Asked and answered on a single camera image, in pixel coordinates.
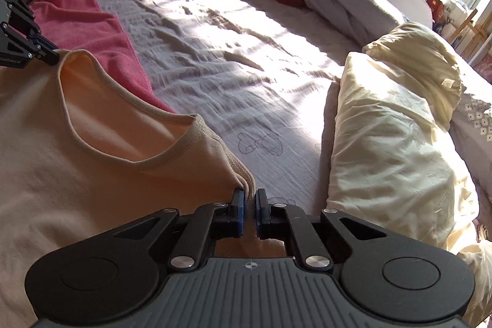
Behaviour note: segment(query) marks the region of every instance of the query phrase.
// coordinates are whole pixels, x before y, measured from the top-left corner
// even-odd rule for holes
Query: bed
[[[324,207],[336,82],[347,54],[377,33],[275,0],[98,2],[120,19],[154,93],[177,113],[201,114],[271,201]],[[379,10],[382,25],[396,25],[387,6],[396,17]]]
[[[477,193],[448,134],[467,82],[459,57],[431,30],[400,25],[386,0],[304,1],[98,0],[157,97],[199,113],[271,202],[318,214],[328,198],[459,254],[477,282],[466,321],[478,324],[492,312],[492,246],[477,243]]]

